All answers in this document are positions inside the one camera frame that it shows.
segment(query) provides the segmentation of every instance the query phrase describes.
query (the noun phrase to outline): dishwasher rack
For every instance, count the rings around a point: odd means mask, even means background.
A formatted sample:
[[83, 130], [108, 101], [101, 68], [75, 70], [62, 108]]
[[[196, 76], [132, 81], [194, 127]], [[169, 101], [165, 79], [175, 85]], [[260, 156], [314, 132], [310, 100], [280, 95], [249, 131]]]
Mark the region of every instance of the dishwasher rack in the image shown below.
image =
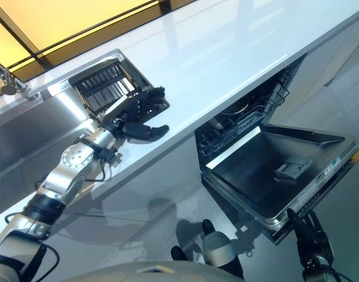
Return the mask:
[[215, 118], [221, 118], [222, 129], [216, 129], [209, 123], [196, 130], [197, 151], [199, 162], [207, 163], [220, 154], [228, 146], [232, 145], [269, 113], [285, 102], [290, 94], [287, 90], [292, 79], [294, 68], [289, 66], [274, 75], [271, 79], [258, 86], [246, 96], [249, 104], [242, 112], [231, 114], [218, 114]]
[[[125, 95], [152, 89], [150, 82], [119, 51], [117, 58], [108, 59], [71, 77], [68, 81], [81, 98], [89, 116], [100, 122], [107, 109]], [[145, 122], [169, 107], [164, 100], [158, 110], [140, 119]]]

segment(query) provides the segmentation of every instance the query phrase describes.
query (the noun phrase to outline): dishwasher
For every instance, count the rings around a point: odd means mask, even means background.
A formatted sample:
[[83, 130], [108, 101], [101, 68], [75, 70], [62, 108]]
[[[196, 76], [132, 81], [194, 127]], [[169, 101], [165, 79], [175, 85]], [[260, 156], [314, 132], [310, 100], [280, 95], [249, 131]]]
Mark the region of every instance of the dishwasher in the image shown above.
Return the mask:
[[302, 60], [195, 131], [205, 186], [275, 244], [293, 228], [287, 209], [305, 216], [359, 159], [357, 137], [268, 124]]

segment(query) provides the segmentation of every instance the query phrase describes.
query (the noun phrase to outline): dishwasher basket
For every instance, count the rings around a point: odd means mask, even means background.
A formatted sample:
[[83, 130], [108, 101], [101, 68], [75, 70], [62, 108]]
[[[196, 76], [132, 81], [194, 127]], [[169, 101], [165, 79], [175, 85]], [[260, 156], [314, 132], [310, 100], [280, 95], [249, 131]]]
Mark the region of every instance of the dishwasher basket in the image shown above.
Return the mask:
[[[122, 96], [153, 88], [121, 52], [117, 53], [117, 58], [94, 65], [68, 81], [78, 92], [89, 116], [97, 122]], [[140, 121], [145, 122], [168, 107], [169, 103], [164, 100], [159, 110], [147, 113]]]

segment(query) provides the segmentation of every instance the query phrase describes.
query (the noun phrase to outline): yellow light panel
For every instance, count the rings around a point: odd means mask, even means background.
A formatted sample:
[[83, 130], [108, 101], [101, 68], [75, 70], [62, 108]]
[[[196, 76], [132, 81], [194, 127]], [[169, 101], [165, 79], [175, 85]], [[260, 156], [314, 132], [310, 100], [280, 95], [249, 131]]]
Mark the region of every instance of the yellow light panel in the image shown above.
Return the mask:
[[146, 0], [0, 0], [0, 7], [43, 49]]
[[0, 24], [0, 63], [6, 67], [29, 56], [29, 53]]

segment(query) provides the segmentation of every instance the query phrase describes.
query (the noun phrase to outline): stainless steel panel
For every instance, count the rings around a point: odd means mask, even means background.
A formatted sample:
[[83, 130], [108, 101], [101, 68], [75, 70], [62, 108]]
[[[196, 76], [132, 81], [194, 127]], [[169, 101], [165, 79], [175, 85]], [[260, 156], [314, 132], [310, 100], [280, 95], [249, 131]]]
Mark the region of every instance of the stainless steel panel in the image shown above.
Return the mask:
[[[352, 136], [260, 126], [247, 142], [225, 151], [228, 156], [203, 167], [204, 178], [234, 207], [274, 234], [287, 222], [286, 210], [300, 211], [307, 205], [358, 148], [359, 138]], [[297, 177], [277, 174], [293, 158], [311, 165], [303, 166]]]
[[0, 212], [35, 190], [63, 150], [90, 127], [74, 89], [0, 115]]

